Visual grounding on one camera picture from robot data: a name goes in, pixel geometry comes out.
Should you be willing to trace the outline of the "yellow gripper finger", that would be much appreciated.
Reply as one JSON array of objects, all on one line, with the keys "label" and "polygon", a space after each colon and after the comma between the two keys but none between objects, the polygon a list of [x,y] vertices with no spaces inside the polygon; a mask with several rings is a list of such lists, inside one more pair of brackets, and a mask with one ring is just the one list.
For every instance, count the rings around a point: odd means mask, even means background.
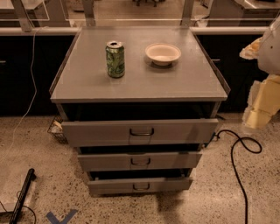
[{"label": "yellow gripper finger", "polygon": [[254,60],[257,59],[259,56],[259,48],[261,38],[257,38],[251,44],[247,45],[243,48],[239,54],[239,56],[245,60]]},{"label": "yellow gripper finger", "polygon": [[280,76],[270,74],[264,81],[253,82],[243,124],[250,129],[262,129],[280,110]]}]

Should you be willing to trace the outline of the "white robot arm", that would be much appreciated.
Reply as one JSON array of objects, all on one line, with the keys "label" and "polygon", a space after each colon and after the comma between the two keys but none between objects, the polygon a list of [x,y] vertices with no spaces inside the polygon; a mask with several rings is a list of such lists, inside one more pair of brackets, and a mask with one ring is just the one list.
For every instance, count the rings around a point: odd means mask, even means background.
[{"label": "white robot arm", "polygon": [[259,130],[280,110],[280,17],[260,38],[243,48],[240,57],[257,59],[259,69],[268,74],[264,81],[253,83],[242,118],[245,127]]}]

